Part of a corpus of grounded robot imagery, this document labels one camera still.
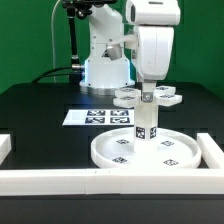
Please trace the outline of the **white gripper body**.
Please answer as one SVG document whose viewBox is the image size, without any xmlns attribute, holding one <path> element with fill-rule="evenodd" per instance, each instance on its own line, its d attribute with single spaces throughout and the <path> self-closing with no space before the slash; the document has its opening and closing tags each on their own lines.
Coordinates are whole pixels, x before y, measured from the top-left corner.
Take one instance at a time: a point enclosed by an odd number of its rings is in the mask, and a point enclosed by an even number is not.
<svg viewBox="0 0 224 224">
<path fill-rule="evenodd" d="M 132 63 L 141 81 L 163 80 L 169 69 L 174 26 L 180 22 L 177 0 L 126 0 L 125 17 L 136 38 Z"/>
</svg>

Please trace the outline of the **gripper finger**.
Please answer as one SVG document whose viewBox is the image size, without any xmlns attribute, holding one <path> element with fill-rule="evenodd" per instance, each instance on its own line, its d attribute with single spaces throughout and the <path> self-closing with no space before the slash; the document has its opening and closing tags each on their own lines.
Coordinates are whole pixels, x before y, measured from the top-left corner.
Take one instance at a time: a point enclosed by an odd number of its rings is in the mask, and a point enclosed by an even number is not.
<svg viewBox="0 0 224 224">
<path fill-rule="evenodd" d="M 153 101 L 154 91 L 156 83 L 153 81 L 142 83 L 142 101 L 145 103 L 151 103 Z"/>
</svg>

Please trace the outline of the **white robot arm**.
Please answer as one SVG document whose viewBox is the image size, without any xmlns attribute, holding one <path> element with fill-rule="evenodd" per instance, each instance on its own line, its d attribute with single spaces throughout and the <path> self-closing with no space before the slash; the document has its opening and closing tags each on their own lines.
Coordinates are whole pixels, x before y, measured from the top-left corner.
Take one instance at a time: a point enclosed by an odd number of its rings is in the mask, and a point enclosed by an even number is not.
<svg viewBox="0 0 224 224">
<path fill-rule="evenodd" d="M 108 4 L 93 6 L 89 17 L 90 55 L 85 61 L 83 90 L 109 94 L 130 86 L 136 69 L 141 98 L 151 102 L 156 82 L 168 72 L 174 29 L 180 22 L 177 0 L 125 0 L 120 14 Z"/>
</svg>

